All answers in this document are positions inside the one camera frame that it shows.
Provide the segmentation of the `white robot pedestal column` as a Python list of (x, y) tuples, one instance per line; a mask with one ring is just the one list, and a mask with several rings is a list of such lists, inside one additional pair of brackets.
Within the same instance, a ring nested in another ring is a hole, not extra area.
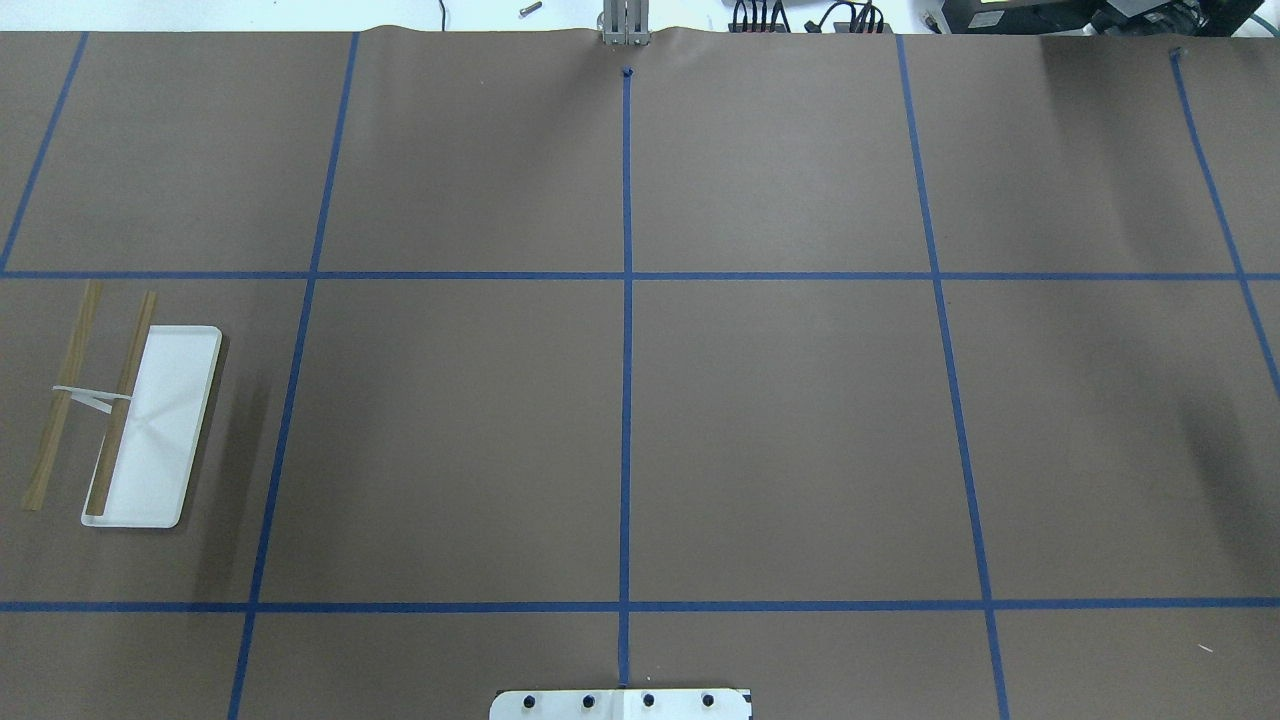
[(753, 719), (749, 691), (561, 689), (506, 691), (490, 705), (489, 719)]

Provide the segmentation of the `aluminium frame post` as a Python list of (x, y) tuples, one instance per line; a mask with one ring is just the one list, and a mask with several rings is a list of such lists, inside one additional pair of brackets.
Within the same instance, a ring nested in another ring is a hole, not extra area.
[(599, 15), (602, 41), (609, 46), (645, 46), (652, 41), (648, 0), (605, 0)]

